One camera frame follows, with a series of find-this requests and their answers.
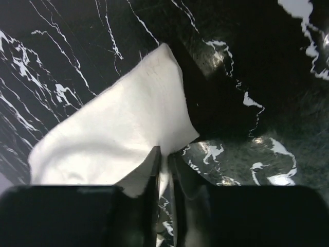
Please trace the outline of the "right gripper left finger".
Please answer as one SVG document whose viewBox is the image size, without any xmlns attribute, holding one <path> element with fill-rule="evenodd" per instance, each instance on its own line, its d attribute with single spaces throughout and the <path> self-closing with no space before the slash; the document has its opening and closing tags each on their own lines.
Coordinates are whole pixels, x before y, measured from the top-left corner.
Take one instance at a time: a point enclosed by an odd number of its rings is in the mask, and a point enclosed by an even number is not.
<svg viewBox="0 0 329 247">
<path fill-rule="evenodd" d="M 160 165 L 156 146 L 118 183 L 122 192 L 115 211 L 115 246 L 156 246 Z"/>
</svg>

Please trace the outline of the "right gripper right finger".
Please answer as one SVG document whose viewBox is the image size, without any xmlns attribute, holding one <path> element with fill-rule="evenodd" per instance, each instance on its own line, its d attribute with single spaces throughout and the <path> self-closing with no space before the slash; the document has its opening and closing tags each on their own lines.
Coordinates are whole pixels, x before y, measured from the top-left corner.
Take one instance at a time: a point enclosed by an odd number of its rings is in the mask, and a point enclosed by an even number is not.
<svg viewBox="0 0 329 247">
<path fill-rule="evenodd" d="M 211 246 L 209 182 L 179 155 L 169 156 L 175 246 Z"/>
</svg>

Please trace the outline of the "cream white t shirt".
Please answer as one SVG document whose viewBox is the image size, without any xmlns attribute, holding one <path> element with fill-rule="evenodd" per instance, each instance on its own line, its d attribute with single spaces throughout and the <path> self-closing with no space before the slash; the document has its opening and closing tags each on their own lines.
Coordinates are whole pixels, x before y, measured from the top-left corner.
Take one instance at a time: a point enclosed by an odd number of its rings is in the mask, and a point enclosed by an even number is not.
<svg viewBox="0 0 329 247">
<path fill-rule="evenodd" d="M 181 65 L 167 44 L 146 55 L 128 74 L 55 126 L 31 150 L 32 185 L 116 186 L 153 147 L 161 152 L 159 192 L 168 184 L 167 158 L 199 137 L 189 117 Z M 116 205 L 105 244 L 115 246 Z"/>
</svg>

